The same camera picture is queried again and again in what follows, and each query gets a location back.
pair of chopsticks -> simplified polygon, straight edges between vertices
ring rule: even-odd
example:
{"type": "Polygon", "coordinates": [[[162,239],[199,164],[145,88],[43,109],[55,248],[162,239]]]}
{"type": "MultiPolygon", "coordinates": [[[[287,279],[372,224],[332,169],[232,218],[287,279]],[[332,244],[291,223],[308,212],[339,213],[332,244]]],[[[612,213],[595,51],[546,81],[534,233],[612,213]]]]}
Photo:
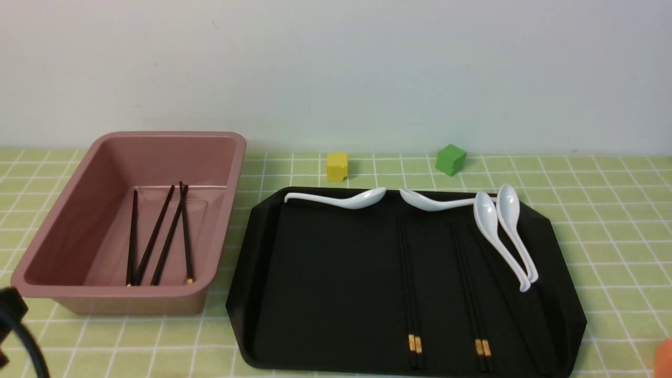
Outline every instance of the pair of chopsticks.
{"type": "MultiPolygon", "coordinates": [[[[189,186],[184,185],[183,182],[179,182],[179,203],[177,205],[177,210],[175,210],[175,216],[171,222],[170,228],[168,229],[168,235],[166,237],[165,243],[163,244],[163,249],[161,250],[161,255],[159,255],[159,261],[157,262],[157,267],[155,268],[154,275],[152,276],[152,281],[150,285],[156,286],[161,281],[161,276],[163,275],[163,269],[165,267],[166,260],[168,259],[168,252],[170,250],[171,244],[173,243],[173,238],[175,237],[175,230],[177,229],[177,222],[182,217],[182,228],[184,232],[184,254],[185,254],[185,264],[187,267],[187,285],[194,283],[194,265],[192,263],[192,241],[189,233],[189,221],[187,218],[187,192],[189,191],[189,186]]],[[[156,224],[154,225],[154,230],[152,235],[149,237],[149,242],[147,247],[144,250],[140,264],[138,265],[138,270],[134,273],[133,266],[135,265],[136,259],[136,250],[138,244],[138,191],[133,192],[133,210],[131,212],[131,223],[130,223],[130,241],[128,246],[128,266],[126,267],[126,286],[140,286],[142,284],[142,279],[147,270],[147,264],[154,250],[154,245],[157,242],[159,236],[159,231],[161,230],[161,225],[163,224],[163,219],[166,215],[166,210],[168,209],[168,204],[170,203],[173,193],[175,192],[175,185],[170,187],[168,190],[168,195],[166,196],[165,201],[163,202],[163,207],[159,213],[159,218],[157,219],[156,224]]]]}
{"type": "MultiPolygon", "coordinates": [[[[455,233],[455,243],[456,245],[461,244],[460,240],[460,230],[457,227],[454,228],[455,233]]],[[[478,357],[478,365],[481,372],[494,372],[495,367],[493,363],[492,350],[490,349],[490,342],[488,341],[487,331],[485,329],[485,320],[483,319],[480,308],[478,307],[478,297],[476,289],[471,282],[468,272],[471,272],[469,269],[469,261],[467,257],[463,254],[462,249],[456,248],[456,255],[458,257],[458,263],[461,267],[462,276],[462,286],[464,287],[464,294],[467,302],[467,312],[471,318],[471,332],[474,337],[474,347],[476,348],[476,356],[478,357]]]]}
{"type": "Polygon", "coordinates": [[[406,306],[406,322],[409,343],[409,362],[412,369],[423,369],[425,359],[422,351],[422,339],[420,338],[420,317],[418,315],[417,301],[415,299],[415,283],[413,279],[413,266],[409,255],[408,241],[406,240],[406,228],[404,222],[397,221],[397,236],[399,252],[401,255],[402,280],[404,286],[404,299],[406,306]]]}

green grid tablecloth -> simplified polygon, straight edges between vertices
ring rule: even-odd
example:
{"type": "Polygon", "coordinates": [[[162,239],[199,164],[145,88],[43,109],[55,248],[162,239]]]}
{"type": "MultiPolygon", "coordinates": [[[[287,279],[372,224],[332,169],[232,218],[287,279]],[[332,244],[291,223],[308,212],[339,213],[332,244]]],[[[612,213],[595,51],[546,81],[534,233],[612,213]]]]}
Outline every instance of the green grid tablecloth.
{"type": "MultiPolygon", "coordinates": [[[[0,284],[85,151],[0,149],[0,284]]],[[[326,181],[326,155],[246,156],[218,276],[195,317],[79,317],[28,299],[26,323],[53,377],[281,377],[326,373],[252,369],[238,353],[224,302],[252,206],[285,186],[494,192],[511,184],[553,222],[588,317],[573,377],[653,376],[672,334],[672,157],[478,156],[448,177],[432,155],[350,154],[349,177],[326,181]]],[[[0,377],[33,377],[13,337],[0,377]]]]}

orange object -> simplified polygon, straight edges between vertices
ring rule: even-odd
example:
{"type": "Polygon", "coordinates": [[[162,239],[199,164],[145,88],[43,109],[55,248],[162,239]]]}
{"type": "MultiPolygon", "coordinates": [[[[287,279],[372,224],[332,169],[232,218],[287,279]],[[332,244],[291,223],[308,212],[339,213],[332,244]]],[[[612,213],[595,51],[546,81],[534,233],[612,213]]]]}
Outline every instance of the orange object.
{"type": "Polygon", "coordinates": [[[656,348],[653,376],[655,378],[672,378],[672,339],[665,339],[656,348]]]}

yellow block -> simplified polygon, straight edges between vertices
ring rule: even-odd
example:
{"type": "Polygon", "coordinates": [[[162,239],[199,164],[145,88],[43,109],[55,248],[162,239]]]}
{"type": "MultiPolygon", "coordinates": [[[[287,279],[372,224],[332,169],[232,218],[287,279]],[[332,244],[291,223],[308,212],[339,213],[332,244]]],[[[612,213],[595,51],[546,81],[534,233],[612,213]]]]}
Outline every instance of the yellow block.
{"type": "Polygon", "coordinates": [[[347,154],[327,154],[327,181],[343,181],[347,177],[347,154]]]}

chopstick gold tip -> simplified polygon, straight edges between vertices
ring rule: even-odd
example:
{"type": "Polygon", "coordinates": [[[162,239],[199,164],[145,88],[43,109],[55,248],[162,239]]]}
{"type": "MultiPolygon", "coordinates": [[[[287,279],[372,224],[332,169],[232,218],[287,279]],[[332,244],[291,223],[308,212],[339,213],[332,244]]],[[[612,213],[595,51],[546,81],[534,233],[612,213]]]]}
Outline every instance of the chopstick gold tip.
{"type": "Polygon", "coordinates": [[[420,336],[415,337],[415,352],[422,354],[422,340],[420,340],[420,336]]]}
{"type": "Polygon", "coordinates": [[[492,352],[490,351],[490,343],[488,340],[483,340],[483,354],[485,354],[486,357],[492,356],[492,352]]]}
{"type": "Polygon", "coordinates": [[[476,354],[479,356],[485,355],[485,351],[483,350],[483,341],[480,338],[476,339],[476,354]]]}
{"type": "Polygon", "coordinates": [[[412,334],[409,334],[409,349],[415,352],[415,336],[412,334]]]}

